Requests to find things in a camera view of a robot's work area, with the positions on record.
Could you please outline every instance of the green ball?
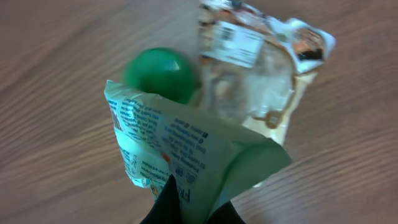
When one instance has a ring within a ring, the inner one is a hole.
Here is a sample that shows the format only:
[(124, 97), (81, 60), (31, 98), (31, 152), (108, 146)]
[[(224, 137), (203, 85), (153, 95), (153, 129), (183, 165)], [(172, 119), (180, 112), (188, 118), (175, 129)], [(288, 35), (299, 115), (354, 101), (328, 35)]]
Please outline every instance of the green ball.
[(187, 104), (195, 91), (195, 76), (189, 61), (166, 48), (148, 49), (131, 60), (122, 77), (129, 88), (156, 93)]

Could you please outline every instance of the transparent plastic packaging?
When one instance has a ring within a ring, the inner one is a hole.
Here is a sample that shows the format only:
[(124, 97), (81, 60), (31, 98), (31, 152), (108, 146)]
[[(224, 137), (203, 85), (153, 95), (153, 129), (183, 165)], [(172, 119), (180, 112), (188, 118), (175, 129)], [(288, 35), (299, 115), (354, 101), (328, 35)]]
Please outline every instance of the transparent plastic packaging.
[(204, 0), (200, 108), (283, 144), (289, 118), (335, 39), (298, 19), (282, 22), (239, 1)]

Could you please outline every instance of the wooden table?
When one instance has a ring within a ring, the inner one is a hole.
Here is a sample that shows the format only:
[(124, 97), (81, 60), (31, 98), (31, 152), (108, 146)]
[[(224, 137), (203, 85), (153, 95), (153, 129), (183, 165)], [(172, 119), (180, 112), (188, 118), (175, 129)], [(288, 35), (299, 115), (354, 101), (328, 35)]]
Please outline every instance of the wooden table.
[[(398, 223), (397, 3), (247, 2), (337, 47), (293, 114), (295, 162), (234, 199), (237, 211), (248, 223)], [(0, 223), (140, 222), (152, 197), (124, 173), (104, 84), (149, 47), (196, 60), (196, 11), (194, 0), (0, 2)]]

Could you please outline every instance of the food package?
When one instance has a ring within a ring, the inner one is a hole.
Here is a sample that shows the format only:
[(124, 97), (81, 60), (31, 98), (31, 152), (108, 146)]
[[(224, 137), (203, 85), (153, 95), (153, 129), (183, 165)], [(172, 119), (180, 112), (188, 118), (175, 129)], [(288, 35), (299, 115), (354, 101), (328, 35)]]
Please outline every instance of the food package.
[(224, 203), (290, 164), (263, 135), (108, 81), (104, 91), (127, 175), (157, 196), (176, 179), (182, 223), (206, 223)]
[(240, 1), (204, 0), (200, 108), (283, 144), (290, 115), (335, 39), (298, 19), (282, 22)]

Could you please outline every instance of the plastic bag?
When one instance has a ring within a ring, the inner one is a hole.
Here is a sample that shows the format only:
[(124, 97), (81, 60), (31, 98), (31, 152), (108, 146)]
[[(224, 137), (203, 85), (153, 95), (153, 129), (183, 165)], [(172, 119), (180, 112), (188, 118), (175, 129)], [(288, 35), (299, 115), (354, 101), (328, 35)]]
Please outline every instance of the plastic bag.
[(126, 173), (155, 195), (173, 174), (183, 223), (205, 223), (224, 203), (290, 164), (272, 139), (195, 108), (112, 81), (104, 94)]
[(283, 144), (290, 115), (335, 39), (239, 1), (202, 1), (199, 25), (200, 107)]

